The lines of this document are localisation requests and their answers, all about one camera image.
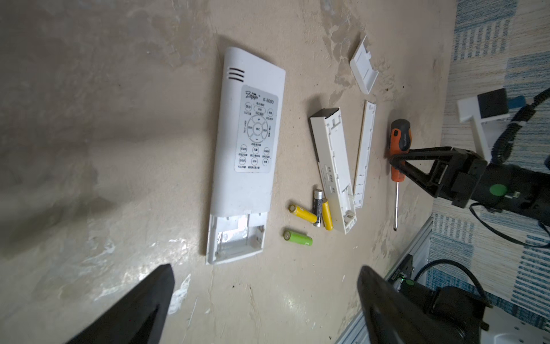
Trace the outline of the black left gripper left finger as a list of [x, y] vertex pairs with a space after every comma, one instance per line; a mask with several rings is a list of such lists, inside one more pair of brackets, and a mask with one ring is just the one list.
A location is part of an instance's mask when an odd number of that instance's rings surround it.
[[172, 266], [158, 266], [70, 343], [159, 343], [175, 286]]

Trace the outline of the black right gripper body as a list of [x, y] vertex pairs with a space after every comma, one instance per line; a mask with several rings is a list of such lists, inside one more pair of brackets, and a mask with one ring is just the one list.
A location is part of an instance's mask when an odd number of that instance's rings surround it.
[[488, 161], [471, 150], [445, 148], [436, 159], [436, 166], [443, 168], [438, 177], [438, 189], [434, 198], [451, 201], [458, 208], [465, 208], [471, 200]]

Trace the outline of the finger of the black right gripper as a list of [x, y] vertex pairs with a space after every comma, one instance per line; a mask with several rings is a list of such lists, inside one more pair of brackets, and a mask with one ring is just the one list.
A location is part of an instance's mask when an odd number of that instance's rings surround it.
[[411, 149], [408, 153], [400, 153], [391, 156], [389, 162], [392, 166], [398, 166], [406, 161], [447, 161], [453, 155], [453, 148], [450, 146]]
[[392, 166], [401, 172], [407, 179], [410, 179], [422, 190], [431, 196], [438, 196], [441, 191], [441, 178], [443, 167], [435, 161], [429, 173], [421, 171], [408, 161], [398, 166]]

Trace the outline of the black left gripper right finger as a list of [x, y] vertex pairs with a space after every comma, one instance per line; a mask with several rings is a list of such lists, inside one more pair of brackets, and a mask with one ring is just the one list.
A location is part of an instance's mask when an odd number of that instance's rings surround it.
[[371, 267], [358, 276], [358, 294], [371, 343], [462, 343], [412, 304]]

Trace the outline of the small white battery cover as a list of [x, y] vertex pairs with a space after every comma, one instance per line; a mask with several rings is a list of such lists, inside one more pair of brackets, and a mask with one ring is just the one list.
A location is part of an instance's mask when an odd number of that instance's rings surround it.
[[366, 40], [367, 36], [365, 35], [350, 59], [349, 66], [361, 92], [364, 95], [369, 95], [378, 78], [379, 71], [372, 66], [372, 53], [367, 48]]

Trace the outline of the yellow battery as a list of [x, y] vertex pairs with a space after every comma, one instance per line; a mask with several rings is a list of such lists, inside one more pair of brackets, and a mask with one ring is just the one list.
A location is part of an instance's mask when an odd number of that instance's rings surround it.
[[308, 211], [308, 210], [305, 210], [303, 209], [302, 207], [300, 206], [297, 206], [295, 204], [291, 204], [289, 206], [289, 211], [291, 214], [299, 217], [300, 219], [303, 219], [311, 224], [315, 224], [318, 220], [318, 217], [316, 214]]
[[332, 214], [329, 207], [328, 199], [324, 198], [322, 201], [322, 221], [325, 225], [327, 231], [332, 231], [334, 229], [334, 224], [332, 220]]

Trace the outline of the black gold battery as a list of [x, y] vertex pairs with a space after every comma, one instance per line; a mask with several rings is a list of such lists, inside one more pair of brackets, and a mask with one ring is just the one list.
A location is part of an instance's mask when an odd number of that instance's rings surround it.
[[324, 193], [321, 189], [315, 189], [313, 192], [313, 210], [317, 216], [317, 220], [314, 223], [316, 227], [320, 227], [322, 223], [322, 205], [324, 200]]

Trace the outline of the green batteries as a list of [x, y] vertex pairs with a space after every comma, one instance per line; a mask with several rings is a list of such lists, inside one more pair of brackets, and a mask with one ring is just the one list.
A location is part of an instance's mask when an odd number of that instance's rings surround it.
[[313, 239], [310, 236], [301, 234], [299, 232], [294, 232], [291, 230], [285, 230], [283, 233], [283, 238], [287, 242], [292, 242], [298, 245], [304, 245], [304, 246], [310, 247], [313, 244]]

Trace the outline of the white remote with grey screen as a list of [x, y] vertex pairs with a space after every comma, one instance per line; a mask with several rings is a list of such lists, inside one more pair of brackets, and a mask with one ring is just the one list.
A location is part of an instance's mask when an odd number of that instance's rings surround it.
[[286, 72], [238, 47], [225, 51], [206, 262], [264, 250]]

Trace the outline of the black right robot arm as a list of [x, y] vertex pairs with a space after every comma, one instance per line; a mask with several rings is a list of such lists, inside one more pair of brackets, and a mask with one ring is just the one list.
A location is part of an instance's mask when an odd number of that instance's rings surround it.
[[549, 175], [507, 164], [488, 163], [470, 150], [413, 149], [390, 158], [398, 169], [434, 198], [461, 209], [470, 201], [549, 225]]

